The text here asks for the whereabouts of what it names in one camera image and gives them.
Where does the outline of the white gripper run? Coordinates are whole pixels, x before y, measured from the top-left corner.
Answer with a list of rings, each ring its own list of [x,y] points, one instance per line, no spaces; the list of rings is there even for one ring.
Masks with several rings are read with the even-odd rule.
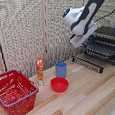
[[[82,35],[82,36],[76,36],[76,35],[72,35],[72,37],[70,38],[69,40],[69,43],[72,44],[73,46],[75,46],[76,48],[78,46],[81,45],[81,43],[83,43],[90,35],[92,35],[92,33],[94,31],[96,31],[98,28],[97,24],[96,23],[91,23],[89,25],[89,29],[88,29],[88,32],[85,34],[85,35]],[[96,37],[95,36],[92,36],[92,41],[96,41]]]

